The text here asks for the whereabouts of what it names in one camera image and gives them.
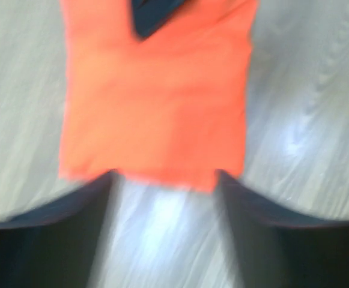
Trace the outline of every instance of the towel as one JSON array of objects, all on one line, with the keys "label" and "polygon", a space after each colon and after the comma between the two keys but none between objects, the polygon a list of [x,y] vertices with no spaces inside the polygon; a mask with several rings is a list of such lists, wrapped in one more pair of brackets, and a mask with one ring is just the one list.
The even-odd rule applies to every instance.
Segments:
[{"label": "towel", "polygon": [[209,193],[238,176],[256,0],[189,0],[146,40],[130,0],[61,0],[67,98],[59,175],[134,179]]}]

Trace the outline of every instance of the gray wooden floor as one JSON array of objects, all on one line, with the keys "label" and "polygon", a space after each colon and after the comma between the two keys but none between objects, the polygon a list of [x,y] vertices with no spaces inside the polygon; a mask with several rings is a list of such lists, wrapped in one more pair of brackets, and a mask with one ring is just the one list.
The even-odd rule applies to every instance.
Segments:
[{"label": "gray wooden floor", "polygon": [[[349,1],[263,0],[253,42],[244,182],[349,218]],[[0,0],[0,218],[72,186],[57,179],[64,62],[57,0]],[[232,287],[214,197],[121,188],[93,287]]]}]

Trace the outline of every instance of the red-orange napkin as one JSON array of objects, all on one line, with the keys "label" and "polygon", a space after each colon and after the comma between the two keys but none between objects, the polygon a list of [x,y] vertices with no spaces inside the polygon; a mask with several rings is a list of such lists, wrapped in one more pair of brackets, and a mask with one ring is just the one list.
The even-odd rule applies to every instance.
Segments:
[{"label": "red-orange napkin", "polygon": [[145,41],[130,0],[61,0],[68,91],[61,176],[109,169],[211,191],[238,176],[256,0],[189,0]]}]

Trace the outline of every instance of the wooden floor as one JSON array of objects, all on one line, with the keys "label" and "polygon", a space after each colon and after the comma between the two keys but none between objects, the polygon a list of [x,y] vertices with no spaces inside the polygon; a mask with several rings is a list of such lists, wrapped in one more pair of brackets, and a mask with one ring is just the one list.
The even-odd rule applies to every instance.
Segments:
[{"label": "wooden floor", "polygon": [[[263,0],[243,180],[349,218],[349,1]],[[58,197],[65,51],[57,0],[0,0],[0,218]],[[121,183],[93,287],[232,287],[215,198]]]}]

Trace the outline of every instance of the table surface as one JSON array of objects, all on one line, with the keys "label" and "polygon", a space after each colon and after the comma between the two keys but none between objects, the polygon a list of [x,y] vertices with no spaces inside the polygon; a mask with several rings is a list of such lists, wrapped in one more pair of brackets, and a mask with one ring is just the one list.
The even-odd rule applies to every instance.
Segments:
[{"label": "table surface", "polygon": [[[243,181],[349,218],[349,1],[264,0],[253,26]],[[0,218],[54,199],[65,50],[57,0],[0,0]],[[231,287],[216,199],[121,181],[95,287]]]}]

